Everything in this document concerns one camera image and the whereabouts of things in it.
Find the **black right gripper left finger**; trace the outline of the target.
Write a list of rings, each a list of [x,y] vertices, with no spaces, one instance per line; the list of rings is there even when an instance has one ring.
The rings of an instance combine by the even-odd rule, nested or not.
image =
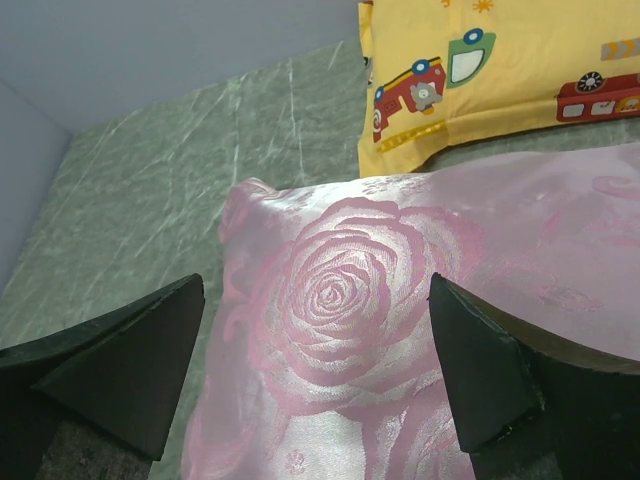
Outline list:
[[[164,453],[205,306],[186,276],[1,351],[4,479],[145,479]]]

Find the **pink rose satin pillowcase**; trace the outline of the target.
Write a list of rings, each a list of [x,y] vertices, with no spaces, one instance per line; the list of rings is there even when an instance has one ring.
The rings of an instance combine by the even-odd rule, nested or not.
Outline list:
[[[639,356],[639,147],[233,187],[185,479],[469,479],[434,346],[441,274],[577,343]]]

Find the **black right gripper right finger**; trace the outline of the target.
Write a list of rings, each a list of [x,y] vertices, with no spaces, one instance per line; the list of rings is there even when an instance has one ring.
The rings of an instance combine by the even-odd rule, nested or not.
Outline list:
[[[510,315],[440,274],[431,327],[478,479],[636,479],[639,364]]]

